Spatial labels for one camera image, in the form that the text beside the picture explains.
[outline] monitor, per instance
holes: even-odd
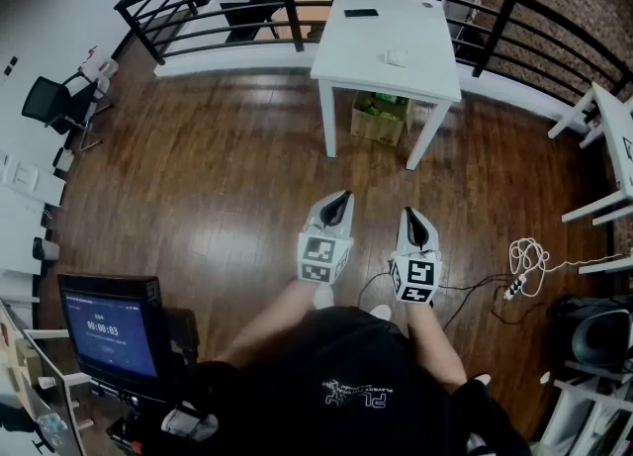
[[[167,400],[179,368],[158,279],[62,274],[58,282],[81,371],[116,390]]]

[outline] smartphone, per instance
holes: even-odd
[[[378,11],[375,9],[346,9],[347,18],[377,17]]]

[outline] person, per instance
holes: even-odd
[[[527,455],[487,391],[467,380],[433,308],[336,307],[330,286],[294,280],[216,359],[198,366],[217,454],[279,452]]]

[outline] black office chair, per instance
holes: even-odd
[[[73,79],[80,77],[88,81],[88,85],[71,96],[66,85]],[[22,108],[22,115],[44,122],[46,128],[51,126],[61,135],[65,135],[73,127],[81,129],[83,135],[81,143],[79,143],[79,150],[92,148],[101,142],[97,139],[84,145],[87,135],[97,137],[92,132],[92,118],[113,106],[110,98],[99,90],[97,85],[98,82],[90,81],[82,72],[73,74],[63,83],[56,83],[40,76],[29,92],[24,108]],[[90,105],[98,101],[95,98],[95,92],[99,92],[103,96],[101,99],[108,101],[108,104],[89,115]]]

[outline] monitor screen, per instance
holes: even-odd
[[[110,366],[157,377],[140,305],[67,294],[66,307],[79,353]]]

